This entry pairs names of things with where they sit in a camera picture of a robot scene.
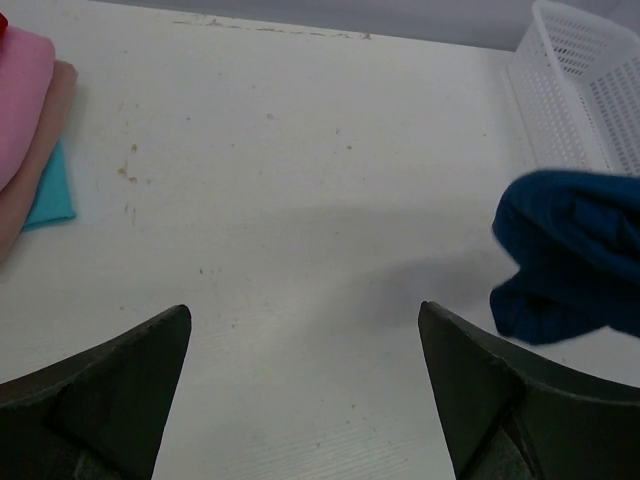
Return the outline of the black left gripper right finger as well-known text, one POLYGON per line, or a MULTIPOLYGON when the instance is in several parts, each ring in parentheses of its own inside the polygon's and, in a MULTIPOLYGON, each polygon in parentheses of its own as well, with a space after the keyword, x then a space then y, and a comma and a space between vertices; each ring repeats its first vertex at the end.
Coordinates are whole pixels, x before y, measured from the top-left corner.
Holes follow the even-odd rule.
POLYGON ((458 479, 636 479, 639 391, 550 361, 435 302, 422 349, 458 479))

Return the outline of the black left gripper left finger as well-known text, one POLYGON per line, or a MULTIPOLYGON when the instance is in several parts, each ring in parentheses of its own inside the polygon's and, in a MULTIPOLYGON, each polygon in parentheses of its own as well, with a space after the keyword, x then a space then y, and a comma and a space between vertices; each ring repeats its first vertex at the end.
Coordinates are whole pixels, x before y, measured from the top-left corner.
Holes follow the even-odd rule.
POLYGON ((191 328, 189 309, 176 305, 3 383, 2 478, 151 478, 191 328))

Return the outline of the dark blue t shirt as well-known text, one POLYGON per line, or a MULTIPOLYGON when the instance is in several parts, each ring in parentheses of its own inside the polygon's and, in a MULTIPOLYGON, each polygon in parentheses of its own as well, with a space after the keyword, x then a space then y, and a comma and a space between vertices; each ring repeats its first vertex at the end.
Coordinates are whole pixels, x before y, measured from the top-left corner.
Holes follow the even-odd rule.
POLYGON ((603 327, 638 336, 638 179, 531 172, 504 191, 492 230, 519 267, 490 294, 501 335, 530 345, 603 327))

